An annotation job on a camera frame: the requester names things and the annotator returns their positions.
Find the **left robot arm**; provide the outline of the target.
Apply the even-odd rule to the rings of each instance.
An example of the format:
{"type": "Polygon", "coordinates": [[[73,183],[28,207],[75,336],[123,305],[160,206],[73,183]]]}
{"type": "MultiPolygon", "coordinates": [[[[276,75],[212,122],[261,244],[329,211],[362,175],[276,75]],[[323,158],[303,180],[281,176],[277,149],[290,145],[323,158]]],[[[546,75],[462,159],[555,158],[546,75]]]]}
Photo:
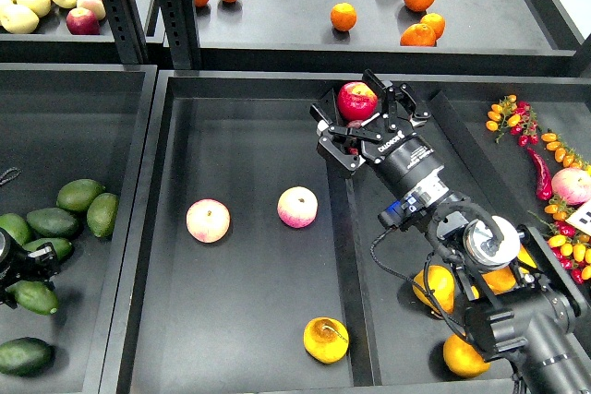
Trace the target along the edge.
{"type": "Polygon", "coordinates": [[[28,251],[1,229],[1,304],[16,309],[18,302],[8,291],[10,287],[21,281],[47,283],[60,271],[58,256],[50,242],[28,251]]]}

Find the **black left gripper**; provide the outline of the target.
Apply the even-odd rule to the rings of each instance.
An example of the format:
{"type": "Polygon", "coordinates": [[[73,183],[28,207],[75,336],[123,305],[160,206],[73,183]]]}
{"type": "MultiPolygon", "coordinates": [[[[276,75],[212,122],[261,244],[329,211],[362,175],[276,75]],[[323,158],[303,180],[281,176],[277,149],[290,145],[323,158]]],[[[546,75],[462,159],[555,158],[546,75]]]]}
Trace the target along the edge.
{"type": "Polygon", "coordinates": [[[34,252],[20,245],[1,247],[1,304],[16,309],[18,304],[7,289],[19,281],[48,282],[60,272],[56,252],[51,245],[43,245],[34,252]]]}

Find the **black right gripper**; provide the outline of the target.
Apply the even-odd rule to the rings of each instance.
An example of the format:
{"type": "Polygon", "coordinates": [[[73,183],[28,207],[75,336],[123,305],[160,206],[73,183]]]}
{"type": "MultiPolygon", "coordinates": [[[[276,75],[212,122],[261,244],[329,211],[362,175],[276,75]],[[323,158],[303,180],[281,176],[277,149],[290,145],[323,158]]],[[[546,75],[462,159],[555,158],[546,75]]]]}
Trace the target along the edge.
{"type": "Polygon", "coordinates": [[[384,128],[371,131],[363,126],[346,127],[318,103],[310,105],[317,122],[317,152],[343,178],[350,178],[366,162],[393,194],[408,194],[420,182],[439,179],[444,164],[435,150],[414,130],[424,125],[431,113],[407,84],[385,84],[366,69],[362,81],[381,103],[384,128]],[[351,154],[348,149],[358,149],[351,154]]]}

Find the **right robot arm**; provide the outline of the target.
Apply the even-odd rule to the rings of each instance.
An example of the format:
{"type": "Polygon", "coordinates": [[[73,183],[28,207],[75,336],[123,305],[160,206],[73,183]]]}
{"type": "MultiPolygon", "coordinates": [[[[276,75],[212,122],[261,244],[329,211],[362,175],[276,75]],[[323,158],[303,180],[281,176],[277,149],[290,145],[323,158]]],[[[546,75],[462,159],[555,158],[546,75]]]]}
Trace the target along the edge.
{"type": "Polygon", "coordinates": [[[445,308],[427,277],[412,284],[485,362],[508,361],[517,393],[586,393],[589,360],[573,331],[590,311],[581,291],[538,230],[489,214],[440,179],[443,162],[417,129],[429,114],[406,84],[363,83],[377,103],[361,117],[337,107],[333,93],[314,103],[317,150],[345,176],[367,166],[394,197],[379,216],[386,233],[416,228],[449,267],[464,301],[445,308]]]}

